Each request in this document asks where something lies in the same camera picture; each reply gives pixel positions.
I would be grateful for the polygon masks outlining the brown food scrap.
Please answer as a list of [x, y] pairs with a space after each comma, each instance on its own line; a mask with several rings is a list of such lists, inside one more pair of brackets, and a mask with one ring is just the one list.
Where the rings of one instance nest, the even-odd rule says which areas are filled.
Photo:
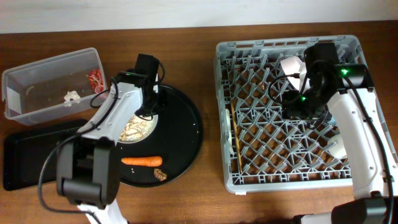
[[165, 181], [167, 179], [167, 174], [160, 169], [154, 169], [154, 177], [159, 181]]

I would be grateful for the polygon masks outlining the cream white cup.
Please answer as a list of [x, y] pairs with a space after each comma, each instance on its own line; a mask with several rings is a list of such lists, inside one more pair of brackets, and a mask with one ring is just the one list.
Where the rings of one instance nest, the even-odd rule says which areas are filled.
[[345, 146], [343, 144], [343, 139], [341, 134], [337, 134], [328, 140], [328, 145], [330, 145], [328, 152], [331, 156], [337, 159], [346, 159], [347, 153]]

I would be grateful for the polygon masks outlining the white plastic fork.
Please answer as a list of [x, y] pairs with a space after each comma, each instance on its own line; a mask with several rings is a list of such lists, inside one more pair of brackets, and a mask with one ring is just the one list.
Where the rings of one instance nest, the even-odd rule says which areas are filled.
[[226, 124], [227, 124], [227, 141], [228, 141], [228, 146], [229, 146], [229, 153], [230, 155], [233, 156], [234, 151], [233, 151], [233, 143], [232, 143], [232, 134], [231, 134], [231, 119], [230, 119], [230, 112], [229, 109], [225, 109], [226, 113]]

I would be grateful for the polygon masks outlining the round black tray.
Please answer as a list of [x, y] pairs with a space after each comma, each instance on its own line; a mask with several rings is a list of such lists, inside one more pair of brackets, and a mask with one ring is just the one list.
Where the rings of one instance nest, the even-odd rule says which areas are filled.
[[160, 87], [167, 96], [165, 110], [158, 117], [153, 132], [135, 143], [117, 144], [121, 157], [160, 156], [160, 171], [167, 178], [160, 181], [153, 167], [121, 164], [121, 182], [135, 187], [156, 187], [180, 177], [197, 157], [203, 142], [203, 122], [195, 104], [171, 86]]

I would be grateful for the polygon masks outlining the orange carrot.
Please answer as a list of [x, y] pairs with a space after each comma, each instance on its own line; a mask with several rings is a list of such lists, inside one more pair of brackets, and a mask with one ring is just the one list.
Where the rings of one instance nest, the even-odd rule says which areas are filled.
[[162, 165], [163, 160], [160, 156], [123, 157], [121, 162], [129, 166], [158, 167]]

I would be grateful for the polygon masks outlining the wooden chopstick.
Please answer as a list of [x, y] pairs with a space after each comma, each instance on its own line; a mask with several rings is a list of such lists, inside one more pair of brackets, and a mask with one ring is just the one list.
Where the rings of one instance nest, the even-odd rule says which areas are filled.
[[235, 142], [236, 142], [236, 152], [237, 152], [237, 158], [238, 158], [238, 165], [239, 165], [239, 172], [242, 174], [243, 173], [243, 166], [242, 166], [242, 160], [241, 160], [241, 151], [240, 151], [240, 145], [239, 145], [239, 134], [238, 134], [238, 128], [236, 124], [236, 115], [235, 115], [235, 109], [233, 104], [231, 104], [231, 112], [232, 112], [232, 120], [233, 120], [233, 128], [234, 128], [234, 137], [235, 137]]

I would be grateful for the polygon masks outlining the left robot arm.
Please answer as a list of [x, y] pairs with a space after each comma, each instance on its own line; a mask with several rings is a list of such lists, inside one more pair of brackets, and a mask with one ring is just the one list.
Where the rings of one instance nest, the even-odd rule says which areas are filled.
[[[95, 115], [73, 136], [55, 146], [39, 175], [37, 194], [40, 205], [54, 213], [86, 215], [90, 223], [127, 223], [116, 200], [120, 185], [120, 151], [116, 145], [133, 115], [158, 114], [165, 95], [158, 76], [165, 68], [152, 55], [139, 54], [135, 67], [111, 78], [108, 97]], [[48, 206], [42, 184], [49, 162], [55, 158], [57, 193], [75, 210]]]

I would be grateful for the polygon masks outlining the white bowl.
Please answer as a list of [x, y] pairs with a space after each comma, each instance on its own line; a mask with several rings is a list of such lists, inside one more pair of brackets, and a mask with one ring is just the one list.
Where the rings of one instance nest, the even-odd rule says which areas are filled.
[[[300, 76], [299, 68], [302, 62], [303, 61], [297, 56], [292, 56], [281, 60], [280, 65], [285, 75], [293, 75], [295, 73], [298, 73]], [[298, 78], [288, 77], [288, 80], [296, 90], [299, 90], [299, 83], [300, 83], [299, 77]]]

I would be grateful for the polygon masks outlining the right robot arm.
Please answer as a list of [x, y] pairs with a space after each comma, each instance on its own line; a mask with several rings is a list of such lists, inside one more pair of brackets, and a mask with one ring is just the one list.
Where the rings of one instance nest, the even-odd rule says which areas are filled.
[[381, 121], [376, 91], [365, 64], [339, 61], [334, 43], [315, 44], [304, 59], [281, 61], [299, 90], [282, 95], [283, 117], [334, 119], [351, 168], [354, 199], [331, 212], [295, 217], [296, 223], [397, 223], [397, 162]]

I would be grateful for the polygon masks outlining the white tissue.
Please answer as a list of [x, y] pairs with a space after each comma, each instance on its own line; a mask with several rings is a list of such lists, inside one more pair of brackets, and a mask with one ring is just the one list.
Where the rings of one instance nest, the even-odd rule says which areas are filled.
[[64, 96], [65, 102], [76, 101], [77, 103], [79, 103], [80, 99], [80, 95], [75, 90], [68, 91], [67, 94]]

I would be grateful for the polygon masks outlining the red snack wrapper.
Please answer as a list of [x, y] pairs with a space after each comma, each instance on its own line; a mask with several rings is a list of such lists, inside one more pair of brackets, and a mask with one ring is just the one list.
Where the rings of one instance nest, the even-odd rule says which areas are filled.
[[100, 93], [104, 90], [103, 77], [99, 68], [92, 70], [88, 75], [88, 79], [95, 93]]

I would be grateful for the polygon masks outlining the grey plate with food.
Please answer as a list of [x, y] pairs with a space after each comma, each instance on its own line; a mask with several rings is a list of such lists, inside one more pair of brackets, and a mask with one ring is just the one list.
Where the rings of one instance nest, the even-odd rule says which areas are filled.
[[135, 143], [149, 137], [157, 126], [158, 116], [138, 117], [133, 115], [123, 129], [119, 142]]

